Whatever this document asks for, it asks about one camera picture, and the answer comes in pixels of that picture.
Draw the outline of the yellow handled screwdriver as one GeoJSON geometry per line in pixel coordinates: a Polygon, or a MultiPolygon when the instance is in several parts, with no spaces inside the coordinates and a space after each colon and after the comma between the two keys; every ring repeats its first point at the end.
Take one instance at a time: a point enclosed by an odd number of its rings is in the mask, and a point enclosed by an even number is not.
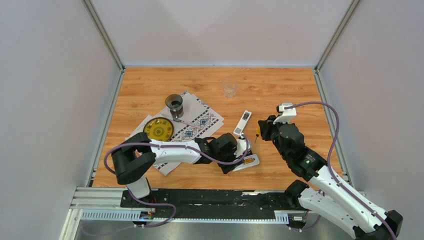
{"type": "Polygon", "coordinates": [[[256,132],[255,132],[255,140],[254,143],[257,142],[257,139],[261,136],[261,129],[260,127],[257,128],[256,132]]]}

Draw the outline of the white remote battery bay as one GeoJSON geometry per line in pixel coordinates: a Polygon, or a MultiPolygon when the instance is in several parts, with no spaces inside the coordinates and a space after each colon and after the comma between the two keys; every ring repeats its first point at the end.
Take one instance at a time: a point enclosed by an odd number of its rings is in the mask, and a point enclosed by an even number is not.
{"type": "Polygon", "coordinates": [[[259,157],[256,154],[247,155],[243,162],[236,166],[232,171],[237,172],[247,168],[251,168],[260,164],[259,157]]]}

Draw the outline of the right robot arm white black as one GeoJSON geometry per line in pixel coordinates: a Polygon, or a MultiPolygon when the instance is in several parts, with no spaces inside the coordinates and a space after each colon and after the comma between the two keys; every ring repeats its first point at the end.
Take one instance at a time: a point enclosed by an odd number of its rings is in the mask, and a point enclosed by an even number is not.
{"type": "Polygon", "coordinates": [[[396,210],[385,210],[336,174],[328,162],[305,145],[304,135],[293,123],[274,123],[270,115],[259,120],[260,136],[272,141],[282,159],[300,179],[285,191],[285,203],[316,212],[344,230],[354,240],[392,240],[403,223],[396,210]]]}

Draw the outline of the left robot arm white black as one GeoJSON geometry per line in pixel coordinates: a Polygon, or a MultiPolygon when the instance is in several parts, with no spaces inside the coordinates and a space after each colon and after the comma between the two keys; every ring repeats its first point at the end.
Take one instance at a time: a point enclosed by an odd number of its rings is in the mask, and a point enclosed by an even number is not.
{"type": "Polygon", "coordinates": [[[113,147],[105,155],[111,157],[117,183],[125,185],[140,207],[148,207],[153,201],[150,184],[145,176],[153,165],[186,163],[192,165],[218,164],[227,174],[244,161],[251,150],[245,135],[236,139],[231,133],[218,138],[195,138],[189,141],[159,141],[140,132],[122,144],[113,147]]]}

